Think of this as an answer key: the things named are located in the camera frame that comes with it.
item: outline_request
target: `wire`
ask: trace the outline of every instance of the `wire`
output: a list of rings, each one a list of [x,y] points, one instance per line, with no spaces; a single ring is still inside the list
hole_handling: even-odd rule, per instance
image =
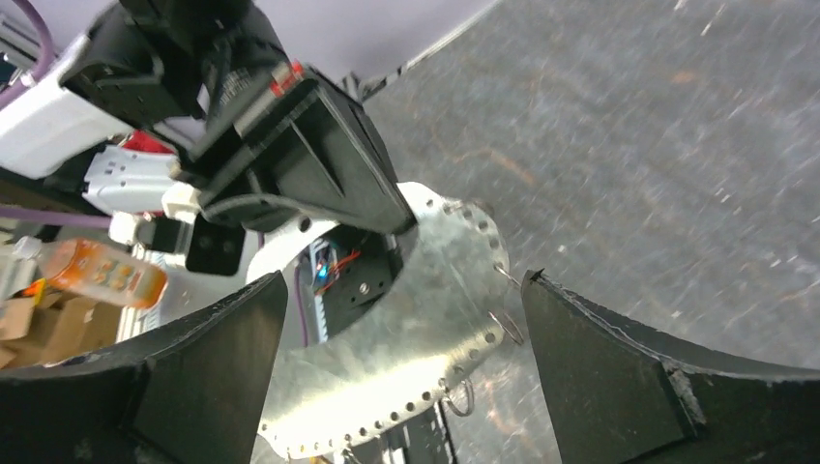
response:
[[[343,259],[340,259],[337,263],[331,266],[331,269],[328,270],[328,276],[330,274],[336,274],[336,278],[328,282],[328,284],[324,287],[320,288],[316,292],[316,296],[323,295],[325,292],[327,292],[328,289],[331,288],[331,286],[333,286],[333,284],[336,283],[336,281],[338,280],[341,270],[344,269],[345,266],[350,264],[354,259],[358,258],[361,254],[362,253],[360,251],[354,250],[352,253],[350,253],[350,255],[344,257]]]
[[[360,251],[354,250],[348,256],[345,256],[343,259],[339,259],[337,263],[331,266],[330,271],[341,271],[341,268],[347,266],[351,261],[358,258],[362,253]]]
[[[37,9],[34,8],[31,2],[28,0],[13,1],[15,5],[23,11],[28,20],[31,21],[31,25],[34,26],[34,29],[37,31],[37,36],[40,40],[40,56],[37,58],[37,62],[31,70],[31,79],[37,83],[48,73],[48,68],[51,66],[51,63],[54,62],[54,41],[51,38],[51,31],[48,30],[48,26],[45,24],[43,17],[40,16],[40,13],[37,12]],[[19,78],[10,87],[0,92],[0,110],[26,93],[29,87],[26,86],[25,80],[26,79]]]
[[[308,319],[305,316],[305,304],[302,301],[302,286],[300,285],[300,272],[302,261],[296,262],[296,272],[293,275],[293,287],[296,293],[296,307],[299,310],[299,321],[302,324],[302,345],[308,346]]]
[[[27,208],[17,208],[13,206],[0,206],[0,218],[27,220],[40,224],[90,227],[94,229],[107,229],[111,223],[111,217],[108,216],[75,215],[55,211],[29,210]]]

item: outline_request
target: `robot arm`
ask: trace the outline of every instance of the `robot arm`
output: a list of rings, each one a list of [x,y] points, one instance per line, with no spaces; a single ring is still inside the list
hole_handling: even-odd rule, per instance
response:
[[[89,38],[67,89],[138,129],[204,119],[173,174],[199,190],[208,221],[269,232],[303,211],[384,234],[414,225],[361,105],[290,63],[249,0],[123,1]]]
[[[43,80],[0,111],[0,167],[41,179],[110,135],[132,130],[60,83],[88,44],[86,36],[77,38]]]

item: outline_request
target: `cardboard box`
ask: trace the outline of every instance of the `cardboard box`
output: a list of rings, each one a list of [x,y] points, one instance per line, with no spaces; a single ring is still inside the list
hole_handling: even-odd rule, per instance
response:
[[[60,294],[34,308],[26,336],[0,342],[14,353],[5,367],[58,363],[114,344],[122,308],[90,298]]]
[[[0,305],[0,340],[14,340],[28,334],[34,315],[34,298],[15,298]]]
[[[0,346],[0,369],[6,366],[6,364],[10,363],[15,357],[17,353],[12,350],[7,350]]]

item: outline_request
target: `red wire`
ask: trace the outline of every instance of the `red wire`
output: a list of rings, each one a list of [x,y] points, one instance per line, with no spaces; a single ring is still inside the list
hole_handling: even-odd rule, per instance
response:
[[[350,253],[349,256],[344,257],[343,259],[341,259],[337,263],[335,263],[333,266],[331,266],[331,269],[328,271],[328,273],[335,273],[337,275],[336,278],[333,281],[331,281],[330,283],[328,283],[327,285],[325,285],[324,287],[320,288],[319,291],[316,292],[316,295],[322,295],[325,292],[327,292],[328,289],[331,288],[331,285],[336,283],[337,279],[339,278],[339,274],[341,273],[341,270],[345,266],[350,264],[351,261],[358,258],[361,254],[362,253],[360,251],[354,250],[352,253]]]

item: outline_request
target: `black bracket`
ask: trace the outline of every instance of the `black bracket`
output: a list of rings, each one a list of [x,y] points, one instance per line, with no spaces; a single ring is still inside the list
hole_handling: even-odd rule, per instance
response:
[[[185,255],[192,273],[234,276],[239,272],[247,232],[197,216],[193,224],[153,217],[136,230],[136,240],[152,251]]]

